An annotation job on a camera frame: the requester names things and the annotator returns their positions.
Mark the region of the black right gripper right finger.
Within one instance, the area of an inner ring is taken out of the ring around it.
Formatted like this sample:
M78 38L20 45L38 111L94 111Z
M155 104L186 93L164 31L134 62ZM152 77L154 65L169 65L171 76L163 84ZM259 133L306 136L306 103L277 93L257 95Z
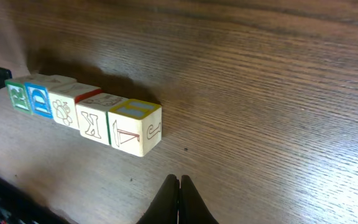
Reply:
M179 224L218 224L188 175L180 185Z

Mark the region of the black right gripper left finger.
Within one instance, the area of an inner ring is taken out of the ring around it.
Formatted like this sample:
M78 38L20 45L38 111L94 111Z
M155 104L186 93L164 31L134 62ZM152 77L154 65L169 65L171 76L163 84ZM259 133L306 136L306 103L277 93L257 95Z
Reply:
M167 175L137 224L177 224L179 189L177 177L173 174Z

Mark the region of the blue letter D block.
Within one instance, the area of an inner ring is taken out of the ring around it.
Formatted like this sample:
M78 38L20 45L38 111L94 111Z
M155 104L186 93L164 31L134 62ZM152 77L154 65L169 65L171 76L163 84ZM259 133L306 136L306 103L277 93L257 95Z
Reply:
M61 75L31 75L24 81L24 86L29 97L31 110L34 114L52 119L52 106L49 91L64 85L76 83L75 78Z

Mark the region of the wooden block green edge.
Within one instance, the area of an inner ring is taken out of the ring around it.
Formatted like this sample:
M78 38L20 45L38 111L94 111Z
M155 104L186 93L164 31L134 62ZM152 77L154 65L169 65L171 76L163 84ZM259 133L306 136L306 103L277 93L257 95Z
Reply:
M78 102L76 113L81 136L110 145L108 111L126 100L122 96L100 93Z

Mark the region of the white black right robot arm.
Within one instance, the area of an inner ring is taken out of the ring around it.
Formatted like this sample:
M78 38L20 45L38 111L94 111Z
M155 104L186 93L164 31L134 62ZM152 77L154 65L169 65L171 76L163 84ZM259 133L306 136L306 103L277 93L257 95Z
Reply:
M0 178L0 223L70 223ZM217 223L187 175L167 175L138 224Z

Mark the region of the wooden block blue letter side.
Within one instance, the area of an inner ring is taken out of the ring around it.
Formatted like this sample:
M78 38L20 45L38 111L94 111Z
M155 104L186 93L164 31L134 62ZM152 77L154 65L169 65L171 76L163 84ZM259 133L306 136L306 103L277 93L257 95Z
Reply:
M128 99L108 111L111 146L144 157L162 139L162 106Z

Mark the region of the green letter R block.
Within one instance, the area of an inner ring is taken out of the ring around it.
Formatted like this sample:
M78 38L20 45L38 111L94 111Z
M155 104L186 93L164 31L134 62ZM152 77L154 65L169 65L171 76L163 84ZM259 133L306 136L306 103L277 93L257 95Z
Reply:
M50 82L51 76L35 74L26 77L11 78L5 81L5 85L11 99L12 107L20 112L32 114L29 97L25 89L25 82Z

